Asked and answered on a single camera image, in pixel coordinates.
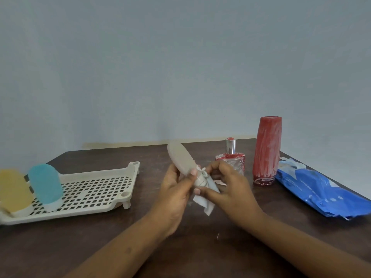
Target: white basket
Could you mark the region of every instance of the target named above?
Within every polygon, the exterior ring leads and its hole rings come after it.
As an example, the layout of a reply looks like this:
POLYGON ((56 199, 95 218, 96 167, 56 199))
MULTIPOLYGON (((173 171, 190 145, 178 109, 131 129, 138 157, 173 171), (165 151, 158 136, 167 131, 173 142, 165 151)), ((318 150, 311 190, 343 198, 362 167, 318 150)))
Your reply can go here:
POLYGON ((107 212, 122 203, 130 208, 130 199, 139 173, 139 162, 131 162, 126 168, 96 172, 59 174, 63 187, 63 205, 56 211, 47 212, 35 199, 32 214, 14 218, 0 210, 0 224, 12 225, 66 216, 107 212))

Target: yellow bottle with white cap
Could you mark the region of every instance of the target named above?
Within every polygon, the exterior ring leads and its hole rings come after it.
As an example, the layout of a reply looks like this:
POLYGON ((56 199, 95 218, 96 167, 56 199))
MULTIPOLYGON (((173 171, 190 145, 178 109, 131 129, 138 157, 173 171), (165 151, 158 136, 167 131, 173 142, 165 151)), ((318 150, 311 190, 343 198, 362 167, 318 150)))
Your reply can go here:
POLYGON ((34 196, 22 174, 14 169, 0 170, 0 206, 14 217, 33 212, 34 196))

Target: person's right hand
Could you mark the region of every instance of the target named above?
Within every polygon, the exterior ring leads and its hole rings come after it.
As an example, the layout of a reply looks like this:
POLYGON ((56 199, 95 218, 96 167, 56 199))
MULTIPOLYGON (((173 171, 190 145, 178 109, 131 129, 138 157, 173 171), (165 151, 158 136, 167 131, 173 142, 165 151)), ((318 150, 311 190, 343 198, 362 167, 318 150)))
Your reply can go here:
POLYGON ((212 162, 205 171, 213 179, 226 183, 226 190, 217 193, 207 187, 197 187, 193 193, 219 206, 239 227, 247 230, 254 228, 265 213, 257 204, 248 180, 222 160, 212 162))

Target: brown wooden table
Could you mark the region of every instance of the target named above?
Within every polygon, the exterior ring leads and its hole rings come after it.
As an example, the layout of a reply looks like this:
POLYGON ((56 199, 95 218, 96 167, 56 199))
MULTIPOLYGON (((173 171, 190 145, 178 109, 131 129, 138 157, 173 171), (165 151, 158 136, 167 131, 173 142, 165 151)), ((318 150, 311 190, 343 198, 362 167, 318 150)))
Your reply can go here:
MULTIPOLYGON (((238 140, 246 153, 252 182, 255 139, 238 140)), ((187 143, 198 164, 205 166, 225 142, 187 143)), ((59 277, 82 263, 112 238, 140 219, 155 200, 170 159, 166 145, 66 152, 49 164, 60 173, 125 168, 140 161, 131 208, 14 226, 0 226, 0 278, 59 277)), ((253 187, 269 215, 346 252, 371 262, 371 216, 346 221, 326 218, 279 183, 253 187)), ((293 266, 236 227, 215 208, 210 217, 189 202, 176 233, 138 271, 136 277, 300 277, 293 266)))

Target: blue packet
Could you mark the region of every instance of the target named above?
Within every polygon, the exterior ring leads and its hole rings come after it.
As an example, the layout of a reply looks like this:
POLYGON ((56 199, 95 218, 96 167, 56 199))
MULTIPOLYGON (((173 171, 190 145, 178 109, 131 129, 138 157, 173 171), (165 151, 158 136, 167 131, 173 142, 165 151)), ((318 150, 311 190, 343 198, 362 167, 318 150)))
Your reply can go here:
POLYGON ((371 213, 371 201, 339 187, 315 170, 292 158, 281 158, 276 179, 322 215, 345 219, 371 213))

